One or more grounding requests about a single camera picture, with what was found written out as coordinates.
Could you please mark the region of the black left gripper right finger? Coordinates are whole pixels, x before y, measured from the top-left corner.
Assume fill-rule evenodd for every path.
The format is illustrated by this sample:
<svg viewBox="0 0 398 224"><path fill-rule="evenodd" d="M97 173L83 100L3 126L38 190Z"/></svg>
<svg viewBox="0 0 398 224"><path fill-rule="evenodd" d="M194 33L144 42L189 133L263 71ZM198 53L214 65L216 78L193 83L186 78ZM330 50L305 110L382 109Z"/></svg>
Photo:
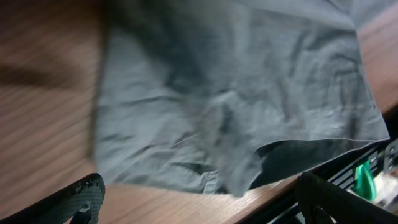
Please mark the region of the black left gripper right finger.
<svg viewBox="0 0 398 224"><path fill-rule="evenodd" d="M295 198L306 224L397 224L395 214L308 172L297 178Z"/></svg>

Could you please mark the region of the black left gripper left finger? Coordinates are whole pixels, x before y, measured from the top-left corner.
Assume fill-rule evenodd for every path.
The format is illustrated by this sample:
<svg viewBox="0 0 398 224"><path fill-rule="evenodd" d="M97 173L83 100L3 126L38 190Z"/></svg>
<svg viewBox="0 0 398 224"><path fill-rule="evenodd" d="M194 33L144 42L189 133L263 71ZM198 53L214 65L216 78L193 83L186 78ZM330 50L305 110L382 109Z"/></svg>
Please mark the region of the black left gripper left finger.
<svg viewBox="0 0 398 224"><path fill-rule="evenodd" d="M1 223L96 224L104 201L102 176L92 173L33 205L1 220Z"/></svg>

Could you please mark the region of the grey shorts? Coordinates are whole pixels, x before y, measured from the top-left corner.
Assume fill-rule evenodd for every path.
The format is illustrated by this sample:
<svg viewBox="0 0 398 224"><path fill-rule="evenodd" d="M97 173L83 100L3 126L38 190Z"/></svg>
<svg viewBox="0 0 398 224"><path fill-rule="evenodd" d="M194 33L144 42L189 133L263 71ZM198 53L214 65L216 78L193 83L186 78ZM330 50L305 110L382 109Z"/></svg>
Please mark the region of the grey shorts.
<svg viewBox="0 0 398 224"><path fill-rule="evenodd" d="M392 1L111 1L106 183L233 194L389 138L357 31Z"/></svg>

